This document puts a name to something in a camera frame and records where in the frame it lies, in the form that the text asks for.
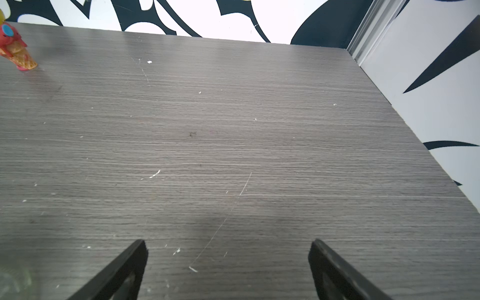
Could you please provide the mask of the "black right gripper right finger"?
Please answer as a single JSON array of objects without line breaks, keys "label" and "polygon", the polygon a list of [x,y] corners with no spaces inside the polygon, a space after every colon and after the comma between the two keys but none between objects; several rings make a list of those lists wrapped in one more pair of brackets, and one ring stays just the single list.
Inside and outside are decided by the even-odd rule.
[{"label": "black right gripper right finger", "polygon": [[312,242],[308,261],[320,300],[389,300],[325,242]]}]

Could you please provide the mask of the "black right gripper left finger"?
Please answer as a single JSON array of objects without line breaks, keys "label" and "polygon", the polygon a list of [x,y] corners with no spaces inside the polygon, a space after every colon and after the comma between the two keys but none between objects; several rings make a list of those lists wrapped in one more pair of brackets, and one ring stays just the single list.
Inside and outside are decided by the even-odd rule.
[{"label": "black right gripper left finger", "polygon": [[147,261],[145,241],[136,240],[69,299],[136,300]]}]

